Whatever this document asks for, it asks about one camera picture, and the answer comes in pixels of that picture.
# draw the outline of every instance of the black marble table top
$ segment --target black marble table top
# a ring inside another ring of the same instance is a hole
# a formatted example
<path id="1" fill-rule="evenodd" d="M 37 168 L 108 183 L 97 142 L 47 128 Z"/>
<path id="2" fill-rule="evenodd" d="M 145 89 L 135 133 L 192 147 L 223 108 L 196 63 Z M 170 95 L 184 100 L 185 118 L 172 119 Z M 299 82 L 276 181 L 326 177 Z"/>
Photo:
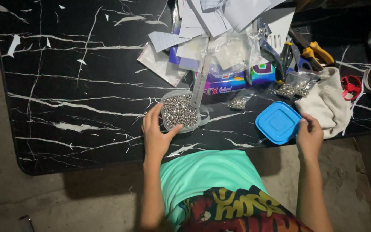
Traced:
<path id="1" fill-rule="evenodd" d="M 144 112 L 174 88 L 137 58 L 149 33 L 171 32 L 171 9 L 165 0 L 0 0 L 0 63 L 22 171 L 41 175 L 143 160 Z M 365 45 L 371 7 L 314 9 L 295 14 L 292 26 L 331 53 L 342 76 L 362 77 L 371 67 Z M 21 44 L 11 57 L 14 34 Z M 295 99 L 265 90 L 240 112 L 230 111 L 227 100 L 203 98 L 210 122 L 176 136 L 166 156 L 273 146 L 255 118 L 274 101 L 293 105 Z M 359 100 L 344 136 L 368 133 L 371 94 Z"/>

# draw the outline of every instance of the red propeller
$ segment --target red propeller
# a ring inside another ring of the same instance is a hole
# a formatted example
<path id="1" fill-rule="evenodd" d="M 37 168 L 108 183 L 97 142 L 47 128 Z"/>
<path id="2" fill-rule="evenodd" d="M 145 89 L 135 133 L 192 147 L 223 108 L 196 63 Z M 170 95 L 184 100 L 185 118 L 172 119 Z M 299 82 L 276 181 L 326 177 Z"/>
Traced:
<path id="1" fill-rule="evenodd" d="M 343 85 L 344 91 L 343 91 L 343 98 L 346 101 L 351 101 L 356 99 L 359 94 L 362 92 L 362 82 L 360 79 L 356 76 L 345 76 L 340 79 L 341 84 Z M 348 93 L 351 93 L 353 95 L 352 98 L 346 98 L 346 95 Z"/>

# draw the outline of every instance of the concrete floor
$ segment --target concrete floor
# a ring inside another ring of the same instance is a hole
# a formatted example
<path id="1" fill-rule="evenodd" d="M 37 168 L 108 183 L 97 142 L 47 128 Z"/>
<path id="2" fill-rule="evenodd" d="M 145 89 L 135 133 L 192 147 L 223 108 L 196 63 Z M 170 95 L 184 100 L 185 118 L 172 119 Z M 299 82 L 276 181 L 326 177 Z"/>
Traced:
<path id="1" fill-rule="evenodd" d="M 248 150 L 266 189 L 296 211 L 295 146 Z M 324 142 L 324 197 L 335 231 L 371 232 L 371 190 L 353 139 Z M 138 220 L 142 171 L 138 164 L 31 177 L 16 163 L 0 73 L 0 231 L 20 231 L 29 215 L 35 231 L 128 231 Z"/>

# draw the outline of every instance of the plastic container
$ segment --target plastic container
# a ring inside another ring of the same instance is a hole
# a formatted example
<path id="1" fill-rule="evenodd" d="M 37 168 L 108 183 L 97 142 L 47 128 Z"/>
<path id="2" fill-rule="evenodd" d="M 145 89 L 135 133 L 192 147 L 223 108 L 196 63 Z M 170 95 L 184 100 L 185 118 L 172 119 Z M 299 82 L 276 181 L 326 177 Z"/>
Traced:
<path id="1" fill-rule="evenodd" d="M 189 90 L 175 90 L 175 91 L 166 93 L 166 95 L 162 97 L 161 102 L 164 103 L 164 100 L 167 98 L 172 98 L 172 97 L 179 96 L 179 95 L 192 95 L 192 94 L 193 93 Z M 162 116 L 162 122 L 164 124 L 164 127 L 168 131 L 171 131 L 171 129 L 168 128 L 167 122 L 165 120 L 164 107 L 161 108 L 161 116 Z M 180 130 L 179 133 L 187 133 L 187 132 L 193 131 L 200 125 L 200 123 L 201 123 L 200 109 L 197 108 L 197 123 L 194 126 L 184 127 L 183 129 Z"/>
<path id="2" fill-rule="evenodd" d="M 282 145 L 296 136 L 301 118 L 286 103 L 275 102 L 257 116 L 255 125 L 273 143 Z"/>

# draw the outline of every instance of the white cloth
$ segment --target white cloth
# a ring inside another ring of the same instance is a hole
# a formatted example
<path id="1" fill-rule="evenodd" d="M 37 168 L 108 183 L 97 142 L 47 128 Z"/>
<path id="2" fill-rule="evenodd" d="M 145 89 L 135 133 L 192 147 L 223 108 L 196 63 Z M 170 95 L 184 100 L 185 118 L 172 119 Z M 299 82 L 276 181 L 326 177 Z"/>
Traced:
<path id="1" fill-rule="evenodd" d="M 346 129 L 353 112 L 350 101 L 344 100 L 339 70 L 327 67 L 322 71 L 321 81 L 305 98 L 295 101 L 300 112 L 310 114 L 322 126 L 324 138 L 329 139 Z"/>

